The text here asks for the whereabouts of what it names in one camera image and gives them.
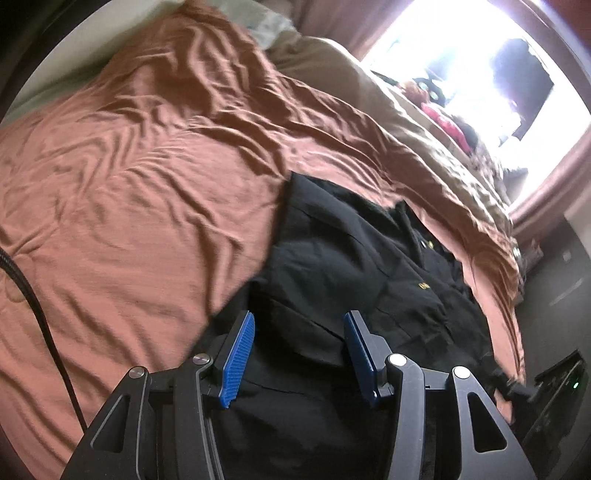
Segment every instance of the white wall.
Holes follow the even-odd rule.
[[[591,257],[591,185],[564,216]]]

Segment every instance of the wall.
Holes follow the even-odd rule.
[[[564,214],[591,256],[591,185]]]
[[[566,20],[583,43],[591,48],[591,4],[589,0],[546,0]]]

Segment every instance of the wrinkled bedsheet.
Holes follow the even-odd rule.
[[[462,262],[523,377],[505,235],[368,116],[283,76],[189,1],[82,90],[0,130],[0,245],[35,288],[90,422],[133,365],[176,367],[263,265],[290,171],[406,199]],[[81,437],[27,302],[0,278],[0,424],[38,480]]]

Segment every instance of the pink curtain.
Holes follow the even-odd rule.
[[[518,242],[525,245],[548,233],[590,184],[591,126],[540,188],[511,212]]]
[[[413,0],[292,0],[302,35],[335,40],[361,60]]]

